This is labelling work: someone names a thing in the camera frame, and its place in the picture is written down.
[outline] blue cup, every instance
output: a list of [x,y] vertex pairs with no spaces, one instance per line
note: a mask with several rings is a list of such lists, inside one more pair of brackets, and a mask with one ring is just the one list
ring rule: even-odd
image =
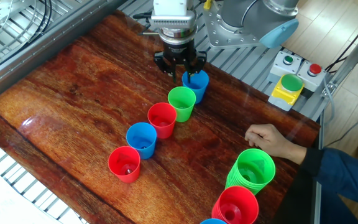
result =
[[210,218],[209,220],[203,221],[201,224],[226,224],[226,222],[216,218]]
[[157,140],[157,132],[148,123],[136,123],[127,132],[127,142],[130,147],[136,149],[141,159],[152,157]]
[[205,89],[209,84],[209,76],[207,73],[201,70],[199,73],[196,73],[190,77],[189,83],[187,72],[185,72],[181,77],[181,81],[183,82],[184,87],[193,90],[193,92],[196,94],[196,104],[201,102],[204,97]]

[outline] red cup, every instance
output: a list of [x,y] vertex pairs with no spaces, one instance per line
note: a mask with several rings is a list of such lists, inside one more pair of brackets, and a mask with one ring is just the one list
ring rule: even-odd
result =
[[166,139],[173,132],[177,111],[169,103],[156,103],[149,109],[147,118],[157,131],[157,137]]
[[212,209],[212,218],[228,224],[251,224],[258,217],[259,206],[255,195],[241,186],[224,190]]
[[109,156],[109,168],[124,183],[132,183],[140,174],[140,155],[132,147],[119,147]]

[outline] human hand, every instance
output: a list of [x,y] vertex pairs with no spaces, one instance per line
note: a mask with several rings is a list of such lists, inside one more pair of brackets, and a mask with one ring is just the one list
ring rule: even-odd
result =
[[285,139],[272,124],[251,125],[245,139],[251,147],[259,146],[271,156],[286,158],[297,164],[301,164],[306,156],[306,148]]

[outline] emergency stop button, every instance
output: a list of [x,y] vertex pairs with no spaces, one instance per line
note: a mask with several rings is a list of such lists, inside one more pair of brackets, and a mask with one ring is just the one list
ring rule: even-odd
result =
[[315,77],[318,74],[321,73],[321,67],[318,64],[312,64],[310,65],[310,68],[308,70],[308,75],[310,75],[311,77]]

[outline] blue sleeve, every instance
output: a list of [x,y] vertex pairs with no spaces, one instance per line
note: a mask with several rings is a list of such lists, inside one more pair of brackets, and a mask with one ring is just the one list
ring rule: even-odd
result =
[[358,202],[358,159],[337,149],[308,149],[303,163],[325,189]]

